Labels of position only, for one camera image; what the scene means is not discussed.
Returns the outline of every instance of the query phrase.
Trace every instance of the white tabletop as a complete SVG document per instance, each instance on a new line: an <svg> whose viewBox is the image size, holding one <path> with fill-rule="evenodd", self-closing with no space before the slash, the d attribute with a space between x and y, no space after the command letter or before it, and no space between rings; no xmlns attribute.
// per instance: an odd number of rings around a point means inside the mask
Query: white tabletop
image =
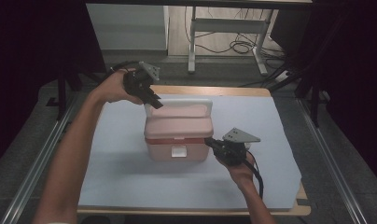
<svg viewBox="0 0 377 224"><path fill-rule="evenodd" d="M233 127L261 138L250 151L264 181L270 209L293 206L300 186L272 97L161 95L163 99L213 101L214 138ZM138 209L246 209L242 193L213 156L205 161L152 161L144 139L145 109L129 102L107 104L95 131L79 205Z"/></svg>

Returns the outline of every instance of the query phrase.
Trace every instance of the hand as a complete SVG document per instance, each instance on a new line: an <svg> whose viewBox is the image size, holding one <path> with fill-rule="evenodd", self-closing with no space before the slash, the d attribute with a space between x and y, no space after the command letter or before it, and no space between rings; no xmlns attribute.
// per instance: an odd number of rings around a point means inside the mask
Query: hand
<svg viewBox="0 0 377 224"><path fill-rule="evenodd" d="M230 172L230 176L232 180L237 184L238 188L240 190L243 189L243 187L247 185L253 185L253 172L245 166L243 163L236 165L236 166L228 166L224 162L217 159L218 162L220 162L222 165L224 165L227 170ZM250 162L250 164L254 164L255 160L253 157L249 154L249 152L246 152L246 160Z"/></svg>
<svg viewBox="0 0 377 224"><path fill-rule="evenodd" d="M116 71L92 92L97 94L103 103L128 100L136 105L142 105L143 102L138 97L132 96L124 90L122 81L126 73L127 71L122 69Z"/></svg>

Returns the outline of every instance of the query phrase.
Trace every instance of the wooden table edge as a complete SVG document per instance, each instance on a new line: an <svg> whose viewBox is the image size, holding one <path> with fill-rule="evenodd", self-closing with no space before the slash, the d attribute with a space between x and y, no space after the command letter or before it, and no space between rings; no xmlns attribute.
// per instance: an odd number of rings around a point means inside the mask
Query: wooden table edge
<svg viewBox="0 0 377 224"><path fill-rule="evenodd" d="M157 94L191 94L191 95L229 95L229 96L264 96L271 97L270 92L263 88L237 87L200 87L200 86L162 86L150 87Z"/></svg>

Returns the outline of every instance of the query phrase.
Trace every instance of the metal frame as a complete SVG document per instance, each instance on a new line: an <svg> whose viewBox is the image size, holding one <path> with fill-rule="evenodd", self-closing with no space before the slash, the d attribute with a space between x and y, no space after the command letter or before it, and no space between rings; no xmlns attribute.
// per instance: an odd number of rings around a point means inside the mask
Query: metal frame
<svg viewBox="0 0 377 224"><path fill-rule="evenodd" d="M70 115L72 114L73 107L77 102L77 96L78 93L74 93L72 99L69 100L66 113L60 120L57 120L57 122L55 123L55 126L52 129L51 134L49 135L49 138L41 148L37 158L32 164L31 169L23 179L22 184L17 191L17 194L14 196L13 201L6 210L4 217L0 222L1 224L18 222L21 213L25 208L25 205L28 203L31 194L34 191L38 179L42 175L47 163L49 162L49 158L58 143L58 139L63 132L63 128L67 123Z"/></svg>
<svg viewBox="0 0 377 224"><path fill-rule="evenodd" d="M298 104L301 109L301 113L305 118L305 121L310 129L312 136L317 144L317 147L323 156L326 166L328 167L328 172L330 173L331 177L334 180L334 183L342 196L342 200L345 203L345 207L348 210L349 215L351 215L352 220L356 223L368 223L364 217L362 209L356 199L355 194L352 192L351 188L349 187L348 183L346 182L343 174L334 160L333 154L331 153L330 149L328 148L328 144L324 139L320 130L315 127L314 123L309 116L310 112L306 104L303 102L304 100L298 100Z"/></svg>
<svg viewBox="0 0 377 224"><path fill-rule="evenodd" d="M190 27L190 43L188 47L188 72L195 72L195 33L196 32L219 32L219 33L243 33L243 34L259 34L258 44L253 48L253 54L258 65L258 70L262 76L267 76L267 68L261 57L261 49L264 39L267 35L268 27L271 23L273 9L268 10L268 14L264 21L249 20L227 20L227 19L207 19L196 18L196 7L192 8L191 27Z"/></svg>

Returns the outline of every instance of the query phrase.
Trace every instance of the gray floor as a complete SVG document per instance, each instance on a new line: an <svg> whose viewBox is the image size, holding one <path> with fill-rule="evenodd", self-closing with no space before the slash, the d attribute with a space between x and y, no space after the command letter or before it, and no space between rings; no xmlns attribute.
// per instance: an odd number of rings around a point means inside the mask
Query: gray floor
<svg viewBox="0 0 377 224"><path fill-rule="evenodd" d="M109 64L126 60L144 60L161 67L162 85L239 86L262 80L252 58L205 57L197 61L195 75L187 73L187 58L167 57L146 52L106 52ZM84 91L80 102L95 83L83 77ZM353 223L345 203L331 178L328 167L300 112L293 90L296 83L272 94L284 124L287 139L302 174L302 183L308 194L312 213L307 217L276 217L278 223ZM56 96L56 85L50 83L39 93L39 101L6 155L0 160L0 220L25 178L37 152L45 143L55 125L56 107L46 106L49 97ZM334 124L325 109L319 108L320 130L328 142L342 173L352 188L368 223L377 223L377 179L357 151ZM42 175L26 204L18 223L29 223L42 189ZM247 223L247 217L160 217L110 216L115 223Z"/></svg>

